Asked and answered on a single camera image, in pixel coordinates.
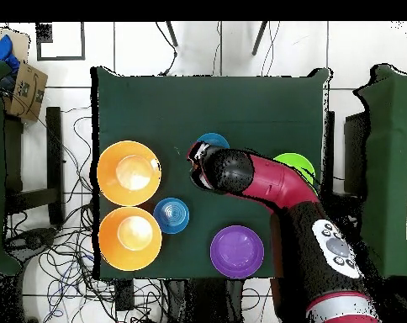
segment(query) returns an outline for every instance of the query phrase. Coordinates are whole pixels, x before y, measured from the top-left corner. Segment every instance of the purple bowl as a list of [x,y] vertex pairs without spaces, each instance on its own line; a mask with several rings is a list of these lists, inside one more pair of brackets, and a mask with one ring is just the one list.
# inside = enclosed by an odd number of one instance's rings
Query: purple bowl
[[228,226],[217,233],[209,250],[211,262],[228,278],[247,278],[263,262],[263,244],[251,229]]

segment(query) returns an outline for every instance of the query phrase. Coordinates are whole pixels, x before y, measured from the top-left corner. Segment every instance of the cardboard box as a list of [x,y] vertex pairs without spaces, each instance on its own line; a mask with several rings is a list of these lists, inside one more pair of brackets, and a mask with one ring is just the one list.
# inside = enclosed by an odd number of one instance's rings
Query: cardboard box
[[20,63],[13,97],[3,97],[6,113],[21,119],[37,121],[48,76],[25,63],[29,52],[28,35],[0,28],[0,39],[6,34],[12,41],[13,54]]
[[6,112],[22,119],[38,121],[47,80],[46,74],[20,62],[13,97],[3,97]]

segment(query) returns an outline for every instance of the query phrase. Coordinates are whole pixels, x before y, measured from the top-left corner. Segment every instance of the small blue bowl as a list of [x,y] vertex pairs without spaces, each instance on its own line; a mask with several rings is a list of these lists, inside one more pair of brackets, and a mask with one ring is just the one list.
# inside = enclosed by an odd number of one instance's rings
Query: small blue bowl
[[188,207],[180,199],[163,199],[154,208],[153,216],[163,233],[176,234],[188,224]]
[[215,133],[203,134],[196,141],[205,141],[205,142],[209,143],[210,145],[222,146],[226,149],[230,148],[227,140],[220,134],[215,134]]

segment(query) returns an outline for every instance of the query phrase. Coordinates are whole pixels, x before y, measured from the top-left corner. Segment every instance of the orange bowl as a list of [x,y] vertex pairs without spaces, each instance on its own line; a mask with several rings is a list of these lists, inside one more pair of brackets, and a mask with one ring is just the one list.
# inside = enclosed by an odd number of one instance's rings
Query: orange bowl
[[111,202],[132,206],[149,199],[161,181],[156,155],[136,141],[120,141],[99,157],[98,184]]
[[111,266],[140,270],[150,265],[161,248],[161,230],[154,217],[137,207],[121,207],[103,218],[99,247]]

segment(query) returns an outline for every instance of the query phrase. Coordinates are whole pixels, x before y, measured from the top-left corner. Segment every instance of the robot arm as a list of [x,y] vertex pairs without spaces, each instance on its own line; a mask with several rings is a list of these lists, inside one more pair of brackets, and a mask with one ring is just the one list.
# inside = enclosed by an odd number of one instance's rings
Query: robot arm
[[354,251],[298,171],[255,153],[204,142],[192,146],[188,160],[193,164],[190,178],[199,188],[254,200],[278,214],[282,298],[287,304],[295,301],[297,322],[379,323]]

